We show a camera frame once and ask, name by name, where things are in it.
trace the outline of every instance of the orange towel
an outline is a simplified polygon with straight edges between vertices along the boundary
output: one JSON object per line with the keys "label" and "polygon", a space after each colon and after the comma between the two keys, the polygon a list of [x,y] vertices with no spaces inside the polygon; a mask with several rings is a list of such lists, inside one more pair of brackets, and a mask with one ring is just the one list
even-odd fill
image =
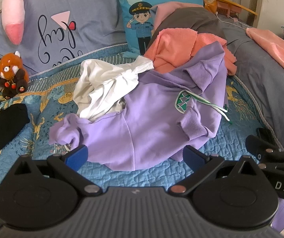
{"label": "orange towel", "polygon": [[154,69],[167,73],[188,62],[202,47],[218,41],[225,50],[225,65],[229,75],[237,67],[235,56],[227,49],[227,41],[209,33],[200,33],[190,28],[166,28],[144,54],[153,61]]}
{"label": "orange towel", "polygon": [[246,34],[284,68],[284,40],[269,30],[247,28]]}

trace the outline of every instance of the bed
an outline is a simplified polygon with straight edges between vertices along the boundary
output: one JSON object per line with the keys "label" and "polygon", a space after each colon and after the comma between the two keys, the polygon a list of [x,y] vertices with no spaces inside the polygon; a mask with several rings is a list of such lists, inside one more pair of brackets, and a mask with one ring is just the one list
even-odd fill
{"label": "bed", "polygon": [[[234,23],[232,19],[221,18]],[[284,151],[284,69],[250,39],[244,29],[223,22],[221,25],[228,49],[237,58],[236,76],[249,90],[276,144]]]}
{"label": "bed", "polygon": [[[76,113],[73,90],[83,60],[94,58],[112,64],[133,61],[122,56],[128,51],[128,46],[117,0],[77,0],[76,5],[72,1],[25,0],[26,34],[18,47],[7,40],[0,17],[0,56],[20,50],[30,74],[29,91],[7,101],[0,95],[0,107],[24,103],[31,121],[0,151],[0,182],[22,154],[30,154],[33,159],[45,159],[51,154],[68,151],[65,146],[48,144],[48,129],[66,114]],[[73,20],[76,23],[75,30],[59,30],[57,22],[50,20],[51,16],[61,12],[69,12],[64,17],[67,22]],[[242,39],[240,33],[232,32],[234,40]],[[268,123],[249,88],[239,78],[228,77],[226,91],[229,103],[227,116],[232,123],[223,118],[216,137],[200,150],[237,160],[248,154],[245,138],[256,135],[256,129],[267,127]],[[168,159],[150,169],[133,172],[111,171],[104,165],[87,162],[79,173],[105,190],[108,186],[163,186],[167,189],[192,172],[184,162]]]}
{"label": "bed", "polygon": [[[21,96],[4,101],[0,96],[0,107],[7,108],[14,103],[25,103],[31,122],[20,134],[0,152],[0,182],[22,154],[30,154],[33,159],[46,159],[54,153],[64,154],[65,146],[48,144],[48,129],[68,113],[76,113],[77,106],[73,101],[73,90],[80,74],[80,62],[89,59],[101,59],[113,64],[131,62],[123,58],[127,51],[126,44],[115,45],[90,52],[81,58],[75,58],[59,65],[50,71],[31,78],[30,90]],[[244,89],[234,78],[227,79],[229,112],[227,116],[232,124],[222,120],[217,136],[210,139],[201,151],[218,153],[229,160],[238,160],[248,154],[245,149],[245,138],[256,134],[255,130],[263,125],[252,101],[244,94]],[[104,165],[87,162],[79,173],[90,179],[104,190],[108,186],[164,186],[166,189],[175,182],[192,173],[184,162],[168,159],[163,163],[146,170],[133,172],[111,171]]]}

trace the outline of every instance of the cartoon police officer print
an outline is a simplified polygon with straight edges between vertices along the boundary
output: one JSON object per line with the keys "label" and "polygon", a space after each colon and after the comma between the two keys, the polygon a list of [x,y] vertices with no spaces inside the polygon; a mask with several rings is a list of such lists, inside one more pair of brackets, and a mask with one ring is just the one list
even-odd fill
{"label": "cartoon police officer print", "polygon": [[136,31],[141,55],[145,54],[145,50],[153,35],[153,25],[148,21],[151,17],[149,12],[151,7],[152,5],[148,2],[136,2],[129,9],[129,13],[133,17],[126,26]]}

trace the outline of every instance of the orange bag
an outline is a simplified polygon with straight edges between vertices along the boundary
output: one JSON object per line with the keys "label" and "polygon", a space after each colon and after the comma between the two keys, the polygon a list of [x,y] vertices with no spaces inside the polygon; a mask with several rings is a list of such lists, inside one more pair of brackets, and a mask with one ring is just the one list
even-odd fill
{"label": "orange bag", "polygon": [[217,1],[216,0],[204,0],[205,2],[205,9],[216,14],[217,11]]}

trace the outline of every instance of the purple hoodie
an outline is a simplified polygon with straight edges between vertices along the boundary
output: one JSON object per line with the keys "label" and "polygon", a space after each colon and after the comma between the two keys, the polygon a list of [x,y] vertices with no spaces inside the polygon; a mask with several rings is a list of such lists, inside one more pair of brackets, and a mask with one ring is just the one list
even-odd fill
{"label": "purple hoodie", "polygon": [[[181,161],[182,149],[199,149],[216,135],[221,115],[193,98],[189,90],[223,107],[227,69],[218,42],[207,45],[185,65],[170,73],[155,70],[139,74],[138,86],[124,99],[121,112],[108,113],[95,122],[71,113],[49,131],[49,144],[88,147],[88,161],[112,170],[133,171],[153,167],[169,157]],[[182,113],[176,104],[183,107]]]}

